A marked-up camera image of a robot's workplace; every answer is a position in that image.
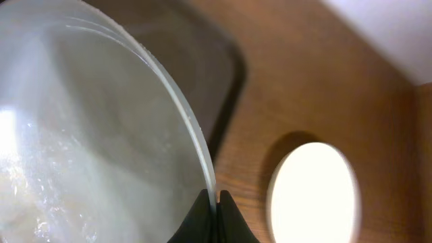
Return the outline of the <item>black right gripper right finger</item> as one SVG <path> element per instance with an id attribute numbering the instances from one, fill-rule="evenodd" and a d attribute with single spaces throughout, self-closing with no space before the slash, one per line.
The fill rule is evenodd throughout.
<path id="1" fill-rule="evenodd" d="M 227 190 L 217 203 L 217 233 L 220 243 L 259 243 Z"/>

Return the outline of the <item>light grey plate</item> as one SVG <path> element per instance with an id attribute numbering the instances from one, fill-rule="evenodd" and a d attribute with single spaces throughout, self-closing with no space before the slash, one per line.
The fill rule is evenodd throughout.
<path id="1" fill-rule="evenodd" d="M 1 241 L 168 242 L 215 175 L 164 67 L 83 1 L 1 4 Z"/>

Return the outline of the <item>cream white plate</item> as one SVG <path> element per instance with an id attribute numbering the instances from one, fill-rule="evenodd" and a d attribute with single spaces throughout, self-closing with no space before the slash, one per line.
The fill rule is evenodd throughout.
<path id="1" fill-rule="evenodd" d="M 330 144 L 297 146 L 271 176 L 266 215 L 274 242 L 356 242 L 361 211 L 356 174 Z"/>

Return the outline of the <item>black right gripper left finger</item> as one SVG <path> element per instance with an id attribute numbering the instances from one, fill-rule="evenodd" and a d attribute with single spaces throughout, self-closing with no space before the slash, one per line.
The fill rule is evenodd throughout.
<path id="1" fill-rule="evenodd" d="M 168 243 L 209 243 L 213 230 L 212 216 L 209 193 L 203 189 Z"/>

